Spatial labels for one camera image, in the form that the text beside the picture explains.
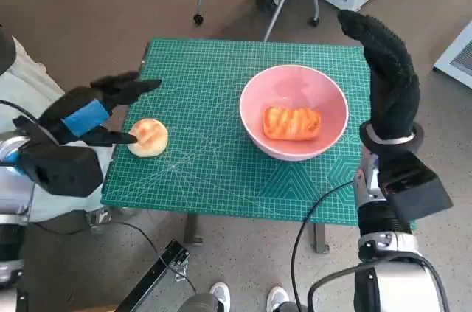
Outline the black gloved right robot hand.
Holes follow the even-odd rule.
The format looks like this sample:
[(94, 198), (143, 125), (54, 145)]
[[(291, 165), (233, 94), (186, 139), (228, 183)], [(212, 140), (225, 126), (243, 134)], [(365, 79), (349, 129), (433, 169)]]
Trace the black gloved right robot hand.
[(370, 122), (378, 138), (408, 137), (420, 103), (419, 78), (403, 40), (370, 15), (342, 10), (343, 33), (359, 41), (370, 69)]

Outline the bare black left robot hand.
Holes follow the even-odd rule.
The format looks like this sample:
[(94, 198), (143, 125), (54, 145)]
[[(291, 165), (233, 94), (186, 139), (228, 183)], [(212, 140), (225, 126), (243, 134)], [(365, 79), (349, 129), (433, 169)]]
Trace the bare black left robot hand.
[(82, 141), (94, 147), (133, 144), (135, 136), (103, 126), (119, 105), (132, 105), (160, 87), (160, 79), (140, 80), (138, 71), (105, 76), (57, 99), (38, 118), (39, 125), (62, 145)]

